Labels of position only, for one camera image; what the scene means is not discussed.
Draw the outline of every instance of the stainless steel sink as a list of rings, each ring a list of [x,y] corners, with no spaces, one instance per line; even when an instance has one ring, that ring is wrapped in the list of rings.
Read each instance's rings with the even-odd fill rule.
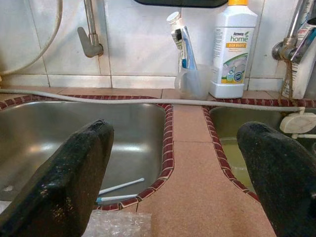
[[[316,113],[316,109],[307,109],[307,112]],[[241,181],[249,190],[254,192],[245,161],[237,144],[237,131],[244,123],[258,121],[280,131],[279,126],[285,114],[281,112],[244,110],[234,108],[217,107],[210,111],[217,135],[220,138],[223,150],[232,168],[233,175]],[[314,139],[297,139],[307,150],[315,155]]]
[[[115,130],[101,188],[145,178],[102,197],[138,194],[149,187],[161,172],[164,109],[148,104],[31,102],[0,112],[0,200],[12,201],[70,134],[96,119],[105,119]]]

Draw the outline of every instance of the white plastic bottle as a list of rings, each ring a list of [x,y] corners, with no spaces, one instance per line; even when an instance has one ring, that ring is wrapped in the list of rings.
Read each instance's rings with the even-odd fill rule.
[[[245,70],[257,24],[257,15],[248,0],[229,0],[228,7],[216,18],[213,64],[218,68],[211,81],[215,98],[240,98]]]

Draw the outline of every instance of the bottle label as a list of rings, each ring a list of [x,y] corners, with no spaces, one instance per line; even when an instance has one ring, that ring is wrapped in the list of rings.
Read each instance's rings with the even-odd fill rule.
[[[216,28],[214,65],[222,68],[221,83],[243,83],[253,28]]]

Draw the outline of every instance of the tiled wall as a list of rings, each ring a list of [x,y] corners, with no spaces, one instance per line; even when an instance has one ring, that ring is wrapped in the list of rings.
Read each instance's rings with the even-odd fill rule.
[[[56,39],[31,67],[5,76],[10,85],[115,88],[173,88],[178,52],[166,17],[182,11],[196,60],[211,64],[215,9],[141,5],[134,0],[92,0],[101,57],[87,58],[77,27],[87,32],[83,0],[64,0]],[[249,0],[258,27],[251,50],[245,89],[278,90],[285,66],[271,57],[286,35],[297,0]],[[0,70],[30,61],[53,31],[55,0],[0,0]]]

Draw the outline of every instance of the black object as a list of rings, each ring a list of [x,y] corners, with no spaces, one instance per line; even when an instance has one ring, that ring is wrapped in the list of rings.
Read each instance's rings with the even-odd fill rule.
[[[0,236],[80,237],[102,184],[113,137],[113,127],[103,120],[71,135],[0,215]]]
[[[244,124],[237,140],[276,235],[315,237],[315,157],[297,141],[259,122]]]
[[[135,0],[141,4],[180,7],[219,7],[228,0]]]

